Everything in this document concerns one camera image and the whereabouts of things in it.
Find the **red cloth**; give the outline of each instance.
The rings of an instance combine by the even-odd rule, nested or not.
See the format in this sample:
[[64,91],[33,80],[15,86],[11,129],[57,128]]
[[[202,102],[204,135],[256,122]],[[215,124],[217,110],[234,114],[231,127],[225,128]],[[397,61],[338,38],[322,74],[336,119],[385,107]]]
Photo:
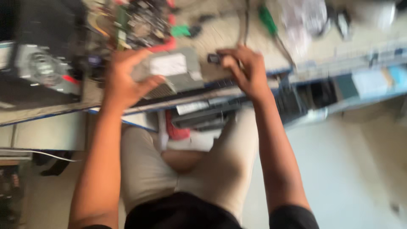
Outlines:
[[190,136],[189,129],[177,129],[171,123],[171,111],[170,110],[165,111],[165,120],[167,122],[166,123],[167,133],[172,140],[183,140],[183,139],[189,138],[189,136]]

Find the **hand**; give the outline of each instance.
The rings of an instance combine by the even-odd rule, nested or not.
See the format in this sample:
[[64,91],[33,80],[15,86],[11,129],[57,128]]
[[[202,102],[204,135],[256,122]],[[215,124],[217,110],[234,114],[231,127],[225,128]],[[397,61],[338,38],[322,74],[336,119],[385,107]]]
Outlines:
[[140,63],[150,53],[143,49],[113,54],[111,68],[106,76],[102,107],[114,106],[123,111],[136,104],[144,95],[164,82],[165,78],[161,75],[151,76],[140,82],[135,82],[130,76],[134,65]]
[[[267,84],[264,59],[260,53],[255,53],[243,45],[238,45],[237,49],[222,49],[217,52],[226,55],[222,58],[222,66],[230,68],[239,88],[251,100],[268,101],[273,98]],[[242,62],[243,70],[239,67],[237,61]]]

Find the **black connector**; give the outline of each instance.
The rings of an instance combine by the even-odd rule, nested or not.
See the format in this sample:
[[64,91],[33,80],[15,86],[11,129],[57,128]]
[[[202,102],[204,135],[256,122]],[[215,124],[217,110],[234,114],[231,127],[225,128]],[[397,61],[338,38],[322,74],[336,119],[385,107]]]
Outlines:
[[221,64],[222,62],[222,54],[217,54],[217,53],[209,53],[208,54],[208,63],[210,64]]

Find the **cable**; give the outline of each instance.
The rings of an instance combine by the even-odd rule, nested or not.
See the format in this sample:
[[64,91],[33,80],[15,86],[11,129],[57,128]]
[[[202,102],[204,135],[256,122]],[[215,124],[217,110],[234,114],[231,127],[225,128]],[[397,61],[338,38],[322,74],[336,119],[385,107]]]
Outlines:
[[37,153],[37,154],[44,154],[44,155],[47,155],[47,156],[51,156],[51,157],[55,157],[55,158],[57,158],[57,159],[60,159],[60,160],[64,160],[64,161],[70,161],[70,162],[77,162],[77,161],[81,161],[81,160],[71,160],[71,159],[66,159],[66,158],[63,158],[63,157],[58,157],[58,156],[55,156],[55,155],[52,155],[52,154],[47,154],[47,153],[44,153],[44,152],[40,152],[40,151],[34,151],[34,150],[15,150],[15,149],[0,149],[0,151],[4,151],[4,152],[27,152],[27,153]]
[[250,3],[249,0],[246,1],[246,10],[245,10],[245,20],[246,20],[246,25],[245,25],[245,36],[243,38],[243,43],[246,46],[247,44],[247,37],[249,36],[249,10],[250,10]]
[[89,15],[88,16],[88,22],[89,22],[89,25],[92,27],[92,28],[94,28],[94,29],[96,29],[98,32],[100,32],[103,36],[105,36],[105,37],[109,37],[109,34],[108,33],[106,33],[104,30],[102,30],[98,25],[97,25],[97,22],[96,22],[96,20],[98,19],[98,17],[100,17],[100,16],[108,16],[107,14],[105,14],[105,13],[103,13],[103,12],[98,12],[96,15]]

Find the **screwdriver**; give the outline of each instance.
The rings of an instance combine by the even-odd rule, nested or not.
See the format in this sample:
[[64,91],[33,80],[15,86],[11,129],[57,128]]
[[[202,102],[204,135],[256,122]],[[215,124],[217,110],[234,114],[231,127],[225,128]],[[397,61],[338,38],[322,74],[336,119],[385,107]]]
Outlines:
[[278,29],[276,24],[274,23],[273,17],[270,14],[269,9],[267,6],[263,3],[258,7],[258,16],[260,18],[260,21],[263,22],[263,24],[266,26],[268,29],[270,35],[274,39],[275,43],[279,45],[283,49],[283,56],[286,57],[286,59],[290,62],[290,64],[295,68],[295,63],[293,61],[293,58],[291,57],[290,53],[287,51],[287,48],[285,47],[284,43],[281,41],[280,36],[278,35]]

